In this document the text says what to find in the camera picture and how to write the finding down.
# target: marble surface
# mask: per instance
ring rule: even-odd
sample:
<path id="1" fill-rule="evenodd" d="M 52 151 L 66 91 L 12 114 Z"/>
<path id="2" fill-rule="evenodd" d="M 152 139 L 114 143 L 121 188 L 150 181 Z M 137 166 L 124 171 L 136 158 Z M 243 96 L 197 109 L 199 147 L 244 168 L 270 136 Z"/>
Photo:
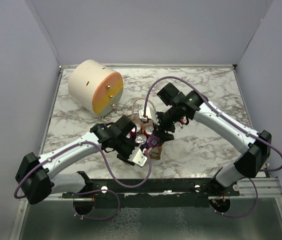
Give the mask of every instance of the marble surface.
<path id="1" fill-rule="evenodd" d="M 67 89 L 68 79 L 73 69 L 65 69 L 50 120 L 44 153 L 62 147 L 83 134 L 96 123 L 114 122 L 124 115 L 131 114 L 132 102 L 137 97 L 144 97 L 150 85 L 164 76 L 177 76 L 193 84 L 216 106 L 239 122 L 250 126 L 243 100 L 231 68 L 113 68 L 124 79 L 124 91 L 115 111 L 104 119 L 76 103 Z M 163 102 L 156 93 L 167 82 L 187 94 L 190 89 L 183 83 L 164 80 L 158 83 L 151 95 L 157 110 L 165 111 Z M 143 107 L 143 100 L 136 109 Z M 164 143 L 160 160 L 152 160 L 151 178 L 205 178 L 212 177 L 221 167 L 237 159 L 239 152 L 225 139 L 206 126 L 191 121 L 181 129 L 177 126 L 175 140 Z M 143 178 L 148 172 L 148 162 L 144 167 L 124 164 L 116 158 L 115 152 L 107 154 L 112 171 L 118 178 Z M 85 171 L 90 178 L 111 178 L 100 153 L 90 155 L 61 173 L 72 174 Z"/>

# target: black metal bar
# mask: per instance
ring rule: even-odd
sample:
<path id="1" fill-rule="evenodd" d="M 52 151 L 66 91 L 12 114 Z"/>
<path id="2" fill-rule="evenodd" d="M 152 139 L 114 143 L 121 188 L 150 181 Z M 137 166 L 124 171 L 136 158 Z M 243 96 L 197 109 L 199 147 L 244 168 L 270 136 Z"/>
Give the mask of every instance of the black metal bar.
<path id="1" fill-rule="evenodd" d="M 209 206 L 208 197 L 219 195 L 218 192 L 210 188 L 210 180 L 210 178 L 151 178 L 140 187 L 126 188 L 119 185 L 113 179 L 91 179 L 93 186 L 89 191 L 101 189 L 103 186 L 106 186 L 119 195 L 122 208 L 199 208 Z M 141 179 L 120 179 L 120 181 L 127 185 L 135 185 L 139 183 Z M 239 196 L 239 191 L 233 189 L 234 184 L 225 188 L 226 196 Z M 70 192 L 63 194 L 63 198 L 65 199 L 91 197 L 91 194 L 72 195 Z M 109 192 L 99 192 L 96 193 L 94 197 L 96 208 L 111 209 L 117 207 L 117 199 Z"/>

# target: gray wall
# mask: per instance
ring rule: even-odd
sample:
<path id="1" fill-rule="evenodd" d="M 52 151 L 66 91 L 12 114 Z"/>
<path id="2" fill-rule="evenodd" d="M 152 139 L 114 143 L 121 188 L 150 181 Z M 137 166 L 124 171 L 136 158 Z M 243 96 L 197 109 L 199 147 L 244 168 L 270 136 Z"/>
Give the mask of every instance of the gray wall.
<path id="1" fill-rule="evenodd" d="M 14 176 L 38 152 L 58 63 L 23 0 L 0 0 L 0 239 L 16 215 Z"/>
<path id="2" fill-rule="evenodd" d="M 256 129 L 267 129 L 282 151 L 282 0 L 274 0 L 249 47 L 237 74 Z M 272 153 L 272 167 L 281 164 Z M 282 171 L 277 173 L 282 182 Z"/>
<path id="3" fill-rule="evenodd" d="M 62 65 L 237 64 L 271 0 L 31 0 Z"/>

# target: bolt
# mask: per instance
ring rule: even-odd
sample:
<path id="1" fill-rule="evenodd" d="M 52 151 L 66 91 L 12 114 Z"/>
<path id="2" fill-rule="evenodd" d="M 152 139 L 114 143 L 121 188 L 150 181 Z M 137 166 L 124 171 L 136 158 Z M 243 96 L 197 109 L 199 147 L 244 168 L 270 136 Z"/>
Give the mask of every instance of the bolt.
<path id="1" fill-rule="evenodd" d="M 238 192 L 240 190 L 240 187 L 237 184 L 234 184 L 233 190 Z"/>

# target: robotic arm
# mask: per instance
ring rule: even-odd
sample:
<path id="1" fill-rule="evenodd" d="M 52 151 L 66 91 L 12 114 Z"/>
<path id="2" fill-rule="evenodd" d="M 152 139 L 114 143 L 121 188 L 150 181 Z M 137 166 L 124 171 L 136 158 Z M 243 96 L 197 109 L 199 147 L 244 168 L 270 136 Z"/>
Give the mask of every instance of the robotic arm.
<path id="1" fill-rule="evenodd" d="M 30 204 L 36 204 L 50 194 L 72 192 L 78 193 L 91 183 L 84 172 L 72 175 L 59 174 L 63 169 L 78 160 L 112 148 L 118 152 L 117 157 L 122 161 L 134 165 L 144 165 L 147 157 L 138 144 L 126 137 L 135 128 L 135 124 L 127 116 L 122 116 L 110 127 L 100 123 L 91 128 L 90 132 L 72 143 L 50 153 L 38 157 L 34 153 L 24 156 L 15 179 L 18 183 L 39 164 L 45 163 L 31 174 L 22 184 L 21 189 Z"/>
<path id="2" fill-rule="evenodd" d="M 147 112 L 149 113 L 147 117 L 154 118 L 154 122 L 156 123 L 154 124 L 155 129 L 153 134 L 159 138 L 160 144 L 173 140 L 174 137 L 169 132 L 173 133 L 175 131 L 174 124 L 182 118 L 186 118 L 186 125 L 189 123 L 189 119 L 204 124 L 224 137 L 242 154 L 234 163 L 220 169 L 214 175 L 211 180 L 212 188 L 222 191 L 224 187 L 228 187 L 233 182 L 242 178 L 254 178 L 270 156 L 271 149 L 269 146 L 249 136 L 249 134 L 257 135 L 266 142 L 271 143 L 272 136 L 269 132 L 264 130 L 262 133 L 259 133 L 254 129 L 244 126 L 223 113 L 209 101 L 208 103 L 218 110 L 219 114 L 216 114 L 194 90 L 184 95 L 173 84 L 168 83 L 157 95 L 165 105 L 171 106 L 166 112 L 157 112 L 157 114 L 154 114 L 149 107 L 147 108 Z M 143 117 L 143 114 L 144 110 L 141 110 L 139 112 L 140 118 L 145 121 L 146 117 Z M 232 124 L 221 118 L 220 115 L 225 116 L 249 134 L 245 134 L 235 128 Z"/>
<path id="3" fill-rule="evenodd" d="M 137 132 L 140 129 L 137 125 L 128 116 L 122 116 L 110 126 L 103 123 L 96 124 L 90 132 L 58 150 L 38 157 L 33 153 L 27 154 L 15 179 L 20 184 L 25 176 L 35 169 L 21 184 L 21 189 L 29 203 L 36 204 L 53 193 L 79 193 L 85 189 L 91 190 L 92 181 L 86 173 L 82 171 L 72 175 L 59 173 L 88 155 L 98 151 L 107 153 L 107 148 L 117 151 L 117 158 L 125 163 L 142 167 L 147 160 L 144 152 L 173 140 L 174 124 L 181 122 L 182 118 L 186 118 L 187 121 L 184 123 L 186 125 L 189 120 L 196 120 L 206 125 L 229 141 L 242 154 L 234 163 L 220 169 L 209 181 L 208 189 L 214 194 L 222 194 L 228 186 L 244 177 L 255 177 L 268 159 L 270 148 L 266 144 L 233 127 L 220 115 L 226 116 L 248 133 L 258 135 L 270 143 L 272 136 L 267 131 L 258 133 L 220 111 L 212 102 L 208 102 L 219 111 L 216 114 L 195 91 L 184 95 L 171 83 L 162 88 L 157 95 L 165 105 L 171 107 L 166 112 L 155 112 L 148 107 L 146 117 L 144 110 L 140 110 L 139 121 L 145 124 L 151 122 L 150 125 L 153 126 L 153 131 L 145 141 L 138 139 Z"/>

